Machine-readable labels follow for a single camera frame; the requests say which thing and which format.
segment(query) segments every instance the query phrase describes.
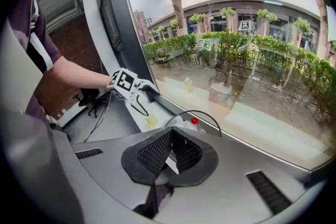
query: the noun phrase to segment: person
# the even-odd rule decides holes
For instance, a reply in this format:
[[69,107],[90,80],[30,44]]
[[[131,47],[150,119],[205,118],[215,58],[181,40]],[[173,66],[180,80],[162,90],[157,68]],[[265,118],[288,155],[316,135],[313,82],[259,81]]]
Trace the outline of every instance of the person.
[[[45,18],[36,0],[18,0],[8,19],[15,37],[43,74],[49,72],[51,78],[78,88],[107,87],[109,76],[68,61],[57,49],[46,31]],[[46,121],[44,110],[35,96],[29,101],[26,114]]]

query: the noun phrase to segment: metal pole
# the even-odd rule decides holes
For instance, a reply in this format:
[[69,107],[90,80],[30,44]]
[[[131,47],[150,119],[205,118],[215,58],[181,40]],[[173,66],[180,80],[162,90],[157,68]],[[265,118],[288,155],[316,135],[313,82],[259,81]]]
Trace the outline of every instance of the metal pole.
[[153,30],[152,30],[152,26],[151,26],[151,23],[150,23],[150,21],[149,21],[149,18],[146,18],[145,20],[147,20],[148,25],[149,25],[149,28],[150,28],[151,33],[152,33],[152,37],[154,38],[154,34],[153,34]]

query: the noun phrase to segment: hedge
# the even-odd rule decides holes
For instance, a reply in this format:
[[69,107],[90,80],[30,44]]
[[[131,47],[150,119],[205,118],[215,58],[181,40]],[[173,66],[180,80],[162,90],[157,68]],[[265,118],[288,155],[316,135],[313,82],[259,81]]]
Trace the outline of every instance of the hedge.
[[[272,83],[282,85],[285,85],[284,79],[291,72],[291,80],[286,84],[285,91],[294,92],[293,94],[296,92],[299,95],[296,88],[303,85],[305,90],[316,99],[317,109],[333,117],[336,116],[336,69],[328,61],[319,59],[315,54],[291,42],[279,41],[259,34],[251,36],[241,33],[213,32],[204,33],[202,38],[218,39],[219,65],[230,64],[251,69],[257,59],[258,70],[268,73]],[[255,50],[251,50],[251,42],[255,44]],[[195,35],[189,34],[146,44],[144,51],[147,58],[155,61],[159,57],[160,49],[167,54],[184,49],[184,58],[190,60],[194,47]],[[214,51],[202,53],[205,62],[215,55]]]

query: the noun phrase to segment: tall building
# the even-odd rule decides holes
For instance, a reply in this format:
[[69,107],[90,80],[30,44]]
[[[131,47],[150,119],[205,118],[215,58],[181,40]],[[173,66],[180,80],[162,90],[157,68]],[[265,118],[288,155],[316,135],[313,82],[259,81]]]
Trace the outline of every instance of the tall building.
[[136,30],[138,31],[141,44],[147,44],[150,42],[150,35],[148,27],[145,23],[145,15],[143,12],[135,11],[133,12],[133,17],[136,25]]

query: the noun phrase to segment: red bottle cap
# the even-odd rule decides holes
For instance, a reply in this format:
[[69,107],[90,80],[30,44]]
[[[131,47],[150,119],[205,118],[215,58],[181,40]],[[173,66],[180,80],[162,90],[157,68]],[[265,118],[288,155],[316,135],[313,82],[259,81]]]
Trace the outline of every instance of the red bottle cap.
[[198,119],[197,118],[192,118],[191,119],[191,123],[192,124],[197,124],[198,123]]

